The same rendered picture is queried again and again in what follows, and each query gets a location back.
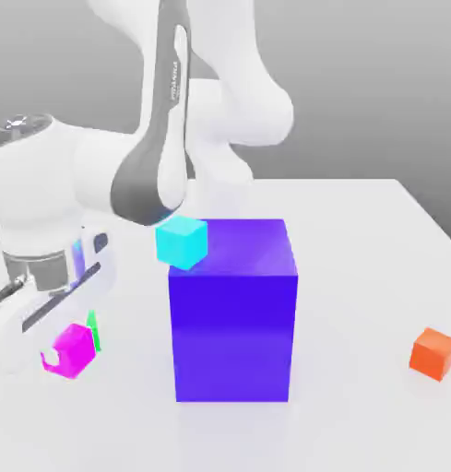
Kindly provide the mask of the small orange cube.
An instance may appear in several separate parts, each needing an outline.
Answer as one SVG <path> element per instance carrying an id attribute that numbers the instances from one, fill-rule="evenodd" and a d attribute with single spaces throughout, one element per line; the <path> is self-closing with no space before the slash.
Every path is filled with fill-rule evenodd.
<path id="1" fill-rule="evenodd" d="M 409 367 L 441 382 L 451 368 L 451 336 L 425 328 L 413 343 Z"/>

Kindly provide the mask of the small cyan cube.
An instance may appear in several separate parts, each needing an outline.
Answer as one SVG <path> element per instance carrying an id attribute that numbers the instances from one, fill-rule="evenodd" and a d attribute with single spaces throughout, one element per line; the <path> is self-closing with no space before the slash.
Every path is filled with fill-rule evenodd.
<path id="1" fill-rule="evenodd" d="M 155 241 L 159 261 L 189 270 L 208 255 L 208 224 L 175 216 L 155 229 Z"/>

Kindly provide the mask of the small green cube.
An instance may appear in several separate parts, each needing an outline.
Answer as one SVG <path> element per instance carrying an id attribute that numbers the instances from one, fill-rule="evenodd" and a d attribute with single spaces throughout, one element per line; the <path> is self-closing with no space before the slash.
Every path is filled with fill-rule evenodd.
<path id="1" fill-rule="evenodd" d="M 92 334 L 94 348 L 97 352 L 101 352 L 101 342 L 99 336 L 99 329 L 97 323 L 97 317 L 94 310 L 90 310 L 86 322 L 87 327 L 90 329 Z"/>

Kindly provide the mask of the small magenta cube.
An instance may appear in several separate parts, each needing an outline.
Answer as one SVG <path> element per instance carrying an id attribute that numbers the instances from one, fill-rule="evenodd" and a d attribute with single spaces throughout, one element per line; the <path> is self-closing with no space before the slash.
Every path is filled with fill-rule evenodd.
<path id="1" fill-rule="evenodd" d="M 91 330 L 81 324 L 68 326 L 55 339 L 52 348 L 58 355 L 58 363 L 48 363 L 42 352 L 42 367 L 67 379 L 76 379 L 96 356 Z"/>

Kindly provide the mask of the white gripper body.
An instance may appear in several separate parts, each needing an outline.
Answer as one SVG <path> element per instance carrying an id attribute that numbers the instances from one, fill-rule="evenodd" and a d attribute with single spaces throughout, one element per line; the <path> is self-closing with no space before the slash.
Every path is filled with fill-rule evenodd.
<path id="1" fill-rule="evenodd" d="M 0 375 L 25 368 L 71 324 L 83 324 L 115 281 L 111 254 L 97 254 L 78 283 L 51 296 L 36 289 L 34 277 L 0 301 Z"/>

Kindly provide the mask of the large blue box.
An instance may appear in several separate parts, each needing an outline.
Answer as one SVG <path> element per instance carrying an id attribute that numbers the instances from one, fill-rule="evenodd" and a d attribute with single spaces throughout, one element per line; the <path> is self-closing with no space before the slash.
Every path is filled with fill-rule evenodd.
<path id="1" fill-rule="evenodd" d="M 168 274 L 177 401 L 287 401 L 298 281 L 284 220 L 209 220 L 207 257 Z"/>

